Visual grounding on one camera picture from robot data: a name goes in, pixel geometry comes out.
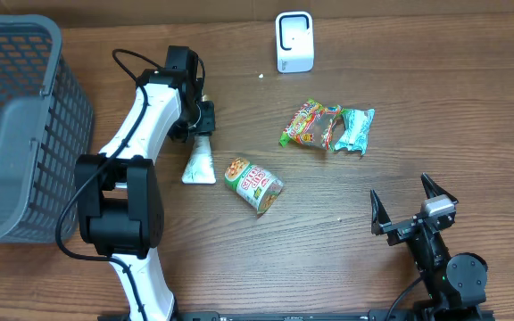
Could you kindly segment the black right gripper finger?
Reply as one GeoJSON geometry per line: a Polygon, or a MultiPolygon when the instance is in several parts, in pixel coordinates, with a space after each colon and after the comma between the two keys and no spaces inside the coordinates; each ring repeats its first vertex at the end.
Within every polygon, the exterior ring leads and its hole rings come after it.
{"type": "Polygon", "coordinates": [[[445,195],[453,204],[458,204],[459,201],[456,197],[445,191],[440,185],[438,185],[427,173],[422,173],[420,176],[422,185],[424,187],[426,196],[428,199],[445,195]]]}
{"type": "Polygon", "coordinates": [[[392,222],[374,189],[370,191],[370,200],[372,209],[371,233],[373,235],[385,234],[392,222]]]}

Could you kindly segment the cup noodles container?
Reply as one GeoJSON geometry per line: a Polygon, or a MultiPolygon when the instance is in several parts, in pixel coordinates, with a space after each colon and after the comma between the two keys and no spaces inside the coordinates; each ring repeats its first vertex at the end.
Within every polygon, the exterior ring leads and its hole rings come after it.
{"type": "Polygon", "coordinates": [[[231,162],[225,172],[225,183],[254,207],[258,215],[269,209],[284,187],[279,177],[245,158],[231,162]]]}

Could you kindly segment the teal snack packet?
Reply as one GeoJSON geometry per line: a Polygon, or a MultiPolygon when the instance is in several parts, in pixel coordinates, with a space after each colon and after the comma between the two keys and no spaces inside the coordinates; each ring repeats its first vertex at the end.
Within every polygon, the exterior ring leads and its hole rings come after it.
{"type": "Polygon", "coordinates": [[[368,148],[369,129],[375,116],[374,109],[343,109],[344,133],[335,144],[336,150],[360,152],[364,155],[368,148]]]}

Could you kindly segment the colourful candy bag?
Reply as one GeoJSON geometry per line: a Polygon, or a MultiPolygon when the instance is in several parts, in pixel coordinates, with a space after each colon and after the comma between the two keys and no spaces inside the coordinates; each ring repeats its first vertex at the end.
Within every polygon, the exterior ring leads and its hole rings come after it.
{"type": "Polygon", "coordinates": [[[309,99],[284,128],[279,143],[286,146],[294,141],[303,146],[333,151],[334,128],[342,112],[343,108],[339,105],[327,107],[309,99]]]}

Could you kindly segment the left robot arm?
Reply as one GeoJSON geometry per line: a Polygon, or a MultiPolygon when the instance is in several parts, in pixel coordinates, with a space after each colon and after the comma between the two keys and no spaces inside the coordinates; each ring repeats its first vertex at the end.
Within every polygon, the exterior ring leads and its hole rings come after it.
{"type": "Polygon", "coordinates": [[[154,164],[166,138],[192,139],[183,183],[215,184],[214,104],[203,96],[203,61],[187,46],[170,46],[164,65],[153,62],[133,80],[135,101],[116,135],[77,159],[77,191],[65,209],[77,210],[81,238],[95,246],[91,259],[115,269],[130,306],[124,319],[177,320],[157,250],[164,210],[154,164]]]}

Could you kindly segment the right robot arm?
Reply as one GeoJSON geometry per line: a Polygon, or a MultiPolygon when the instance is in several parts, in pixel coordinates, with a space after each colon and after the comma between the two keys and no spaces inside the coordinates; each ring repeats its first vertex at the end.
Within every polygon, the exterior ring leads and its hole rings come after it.
{"type": "Polygon", "coordinates": [[[419,276],[395,299],[385,320],[493,320],[480,309],[486,301],[488,265],[479,255],[452,256],[441,232],[455,223],[456,197],[428,174],[421,175],[426,199],[412,218],[394,223],[375,190],[370,191],[371,233],[387,243],[405,243],[419,276]]]}

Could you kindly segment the white barcode scanner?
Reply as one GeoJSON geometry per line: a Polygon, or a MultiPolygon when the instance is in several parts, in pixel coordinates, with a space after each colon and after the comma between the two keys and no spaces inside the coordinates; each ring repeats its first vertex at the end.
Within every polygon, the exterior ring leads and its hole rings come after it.
{"type": "Polygon", "coordinates": [[[282,12],[275,20],[280,73],[311,71],[314,65],[313,19],[308,12],[282,12]]]}

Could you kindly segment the dark grey plastic basket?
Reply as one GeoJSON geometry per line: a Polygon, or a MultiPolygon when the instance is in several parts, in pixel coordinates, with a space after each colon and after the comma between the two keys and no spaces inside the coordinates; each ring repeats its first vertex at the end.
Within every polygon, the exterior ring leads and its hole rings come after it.
{"type": "Polygon", "coordinates": [[[94,111],[41,15],[0,15],[0,243],[51,243],[94,111]]]}

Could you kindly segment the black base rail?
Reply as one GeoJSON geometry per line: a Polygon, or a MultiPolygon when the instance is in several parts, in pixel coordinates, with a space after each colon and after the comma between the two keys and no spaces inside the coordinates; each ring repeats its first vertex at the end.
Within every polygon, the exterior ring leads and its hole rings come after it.
{"type": "MultiPolygon", "coordinates": [[[[456,317],[453,314],[436,315],[434,320],[484,320],[494,321],[495,317],[492,311],[481,312],[482,316],[464,316],[456,317]]],[[[363,313],[352,314],[219,314],[218,312],[180,312],[171,320],[181,321],[383,321],[386,320],[387,310],[372,309],[363,313]]],[[[127,321],[129,314],[99,316],[99,321],[127,321]]],[[[416,315],[407,309],[399,309],[392,313],[389,317],[391,321],[415,321],[415,320],[432,320],[416,315]]]]}

